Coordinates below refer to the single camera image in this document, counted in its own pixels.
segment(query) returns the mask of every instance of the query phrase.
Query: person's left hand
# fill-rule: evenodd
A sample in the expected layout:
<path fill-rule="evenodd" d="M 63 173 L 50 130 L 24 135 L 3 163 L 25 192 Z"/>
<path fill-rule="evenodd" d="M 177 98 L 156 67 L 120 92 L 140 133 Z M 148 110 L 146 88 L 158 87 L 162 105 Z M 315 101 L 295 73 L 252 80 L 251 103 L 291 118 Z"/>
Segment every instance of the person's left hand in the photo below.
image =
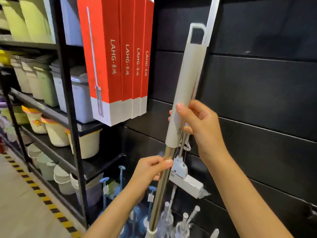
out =
<path fill-rule="evenodd" d="M 173 161 L 163 160 L 161 156 L 151 156 L 139 160 L 127 187 L 133 189 L 140 198 L 152 180 L 159 180 L 160 173 L 172 167 Z"/>

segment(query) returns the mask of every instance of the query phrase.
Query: cardboard box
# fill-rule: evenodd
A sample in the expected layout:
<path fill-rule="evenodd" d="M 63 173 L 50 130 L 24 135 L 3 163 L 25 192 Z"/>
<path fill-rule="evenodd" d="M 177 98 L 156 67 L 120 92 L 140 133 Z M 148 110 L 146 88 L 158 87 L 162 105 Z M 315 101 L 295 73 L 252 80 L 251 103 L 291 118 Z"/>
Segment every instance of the cardboard box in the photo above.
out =
<path fill-rule="evenodd" d="M 132 117 L 134 0 L 120 1 L 122 119 Z"/>
<path fill-rule="evenodd" d="M 77 0 L 93 117 L 122 121 L 119 0 Z"/>
<path fill-rule="evenodd" d="M 133 89 L 132 116 L 140 115 L 141 82 L 143 65 L 145 0 L 134 0 L 134 42 L 133 42 Z"/>
<path fill-rule="evenodd" d="M 150 56 L 152 43 L 154 0 L 145 0 L 143 67 L 141 80 L 140 115 L 146 113 L 147 91 L 149 85 Z"/>

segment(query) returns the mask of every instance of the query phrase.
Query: yellow and black striped tape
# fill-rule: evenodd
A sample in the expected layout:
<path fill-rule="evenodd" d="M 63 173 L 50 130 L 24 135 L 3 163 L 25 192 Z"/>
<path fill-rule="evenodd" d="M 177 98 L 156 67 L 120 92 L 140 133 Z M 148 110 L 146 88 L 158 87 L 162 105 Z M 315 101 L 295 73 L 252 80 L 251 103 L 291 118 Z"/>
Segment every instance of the yellow and black striped tape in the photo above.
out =
<path fill-rule="evenodd" d="M 21 177 L 29 184 L 29 186 L 34 190 L 34 192 L 40 197 L 40 199 L 47 205 L 49 210 L 53 215 L 59 220 L 59 222 L 66 228 L 70 233 L 72 238 L 80 238 L 81 232 L 78 231 L 73 223 L 68 220 L 64 214 L 56 207 L 56 205 L 51 201 L 51 199 L 40 189 L 38 184 L 36 184 L 30 176 L 15 162 L 7 153 L 3 153 L 3 156 L 6 158 L 6 161 L 11 163 L 12 167 L 21 175 Z"/>

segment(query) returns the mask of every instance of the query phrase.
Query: forearm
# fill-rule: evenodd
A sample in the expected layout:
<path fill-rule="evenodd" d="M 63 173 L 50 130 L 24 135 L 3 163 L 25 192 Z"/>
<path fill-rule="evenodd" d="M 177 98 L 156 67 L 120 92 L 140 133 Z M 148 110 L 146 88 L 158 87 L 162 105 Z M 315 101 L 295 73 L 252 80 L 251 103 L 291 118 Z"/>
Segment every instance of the forearm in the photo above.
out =
<path fill-rule="evenodd" d="M 92 224 L 83 238 L 117 238 L 139 197 L 127 186 Z"/>
<path fill-rule="evenodd" d="M 208 165 L 221 198 L 241 238 L 291 238 L 228 152 Z"/>

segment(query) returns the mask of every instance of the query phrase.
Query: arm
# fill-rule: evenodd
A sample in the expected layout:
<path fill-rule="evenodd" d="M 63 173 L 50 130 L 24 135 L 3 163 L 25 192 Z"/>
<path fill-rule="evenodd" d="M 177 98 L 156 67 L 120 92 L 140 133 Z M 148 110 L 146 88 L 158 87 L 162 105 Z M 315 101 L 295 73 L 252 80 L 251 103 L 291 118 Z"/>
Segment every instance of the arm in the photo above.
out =
<path fill-rule="evenodd" d="M 142 199 L 152 180 L 173 165 L 160 156 L 140 159 L 127 186 L 111 202 L 82 238 L 117 238 L 133 207 Z"/>
<path fill-rule="evenodd" d="M 195 136 L 200 158 L 207 166 L 241 238 L 292 238 L 282 222 L 265 203 L 225 147 L 218 116 L 197 100 L 176 110 Z"/>

